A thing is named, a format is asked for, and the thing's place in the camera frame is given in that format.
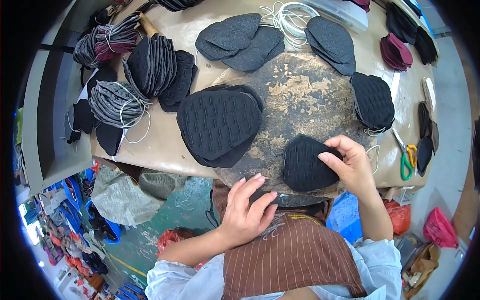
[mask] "yellow floor line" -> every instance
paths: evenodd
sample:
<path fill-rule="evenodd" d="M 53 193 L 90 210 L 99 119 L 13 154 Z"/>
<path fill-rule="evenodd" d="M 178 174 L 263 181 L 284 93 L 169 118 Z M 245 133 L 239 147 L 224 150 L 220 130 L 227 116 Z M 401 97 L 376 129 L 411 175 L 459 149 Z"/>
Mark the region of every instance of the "yellow floor line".
<path fill-rule="evenodd" d="M 116 258 L 115 256 L 113 256 L 112 254 L 109 254 L 109 256 L 111 258 L 113 258 L 114 260 L 116 260 L 117 262 L 121 263 L 122 265 L 124 265 L 125 267 L 129 268 L 130 270 L 142 275 L 143 277 L 147 277 L 147 275 L 144 273 L 144 272 L 140 272 L 139 270 L 135 269 L 134 267 L 130 267 L 129 265 L 127 265 L 126 263 L 124 263 L 123 261 L 121 261 L 120 259 Z"/>

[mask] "fingernail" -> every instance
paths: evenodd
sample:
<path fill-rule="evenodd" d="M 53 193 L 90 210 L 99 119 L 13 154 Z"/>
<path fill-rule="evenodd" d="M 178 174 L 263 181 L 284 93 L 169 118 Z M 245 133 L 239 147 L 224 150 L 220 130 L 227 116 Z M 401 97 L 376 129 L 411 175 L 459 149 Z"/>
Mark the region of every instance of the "fingernail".
<path fill-rule="evenodd" d="M 317 157 L 319 160 L 323 161 L 324 163 L 328 162 L 328 156 L 326 156 L 323 153 L 320 153 Z"/>

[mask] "sleeve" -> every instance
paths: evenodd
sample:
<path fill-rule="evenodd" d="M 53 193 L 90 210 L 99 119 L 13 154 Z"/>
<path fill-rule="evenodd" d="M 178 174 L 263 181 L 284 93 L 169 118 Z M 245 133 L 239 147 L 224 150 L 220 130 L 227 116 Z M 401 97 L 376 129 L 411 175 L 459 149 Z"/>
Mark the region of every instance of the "sleeve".
<path fill-rule="evenodd" d="M 189 280 L 197 274 L 190 266 L 159 261 L 148 271 L 146 296 L 151 300 L 177 299 Z"/>
<path fill-rule="evenodd" d="M 386 299 L 400 299 L 402 293 L 402 265 L 400 251 L 392 240 L 365 240 L 356 248 L 362 256 L 376 288 L 385 286 Z"/>

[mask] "woman's left hand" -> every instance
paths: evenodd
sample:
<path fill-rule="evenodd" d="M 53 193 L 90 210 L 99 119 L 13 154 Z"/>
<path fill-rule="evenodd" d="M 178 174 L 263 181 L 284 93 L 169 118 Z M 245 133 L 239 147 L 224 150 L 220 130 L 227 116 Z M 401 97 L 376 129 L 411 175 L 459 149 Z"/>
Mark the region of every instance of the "woman's left hand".
<path fill-rule="evenodd" d="M 260 173 L 250 180 L 241 179 L 228 194 L 228 205 L 222 225 L 216 231 L 227 242 L 230 249 L 246 244 L 262 232 L 272 222 L 277 204 L 269 206 L 277 193 L 263 195 L 250 206 L 250 197 L 265 183 Z"/>

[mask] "light blue shirt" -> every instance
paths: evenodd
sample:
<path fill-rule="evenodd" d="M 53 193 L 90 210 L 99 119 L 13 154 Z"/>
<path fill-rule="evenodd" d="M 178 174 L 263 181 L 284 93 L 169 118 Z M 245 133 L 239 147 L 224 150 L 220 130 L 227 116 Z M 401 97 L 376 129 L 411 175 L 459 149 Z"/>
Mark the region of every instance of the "light blue shirt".
<path fill-rule="evenodd" d="M 402 279 L 400 252 L 393 241 L 365 240 L 352 251 L 362 285 L 368 300 L 400 299 Z M 223 260 L 225 254 L 215 256 L 199 271 L 184 264 L 159 261 L 148 271 L 145 293 L 149 300 L 219 300 L 223 295 Z M 351 299 L 344 286 L 310 287 L 321 300 Z M 243 298 L 248 300 L 275 300 L 284 292 Z"/>

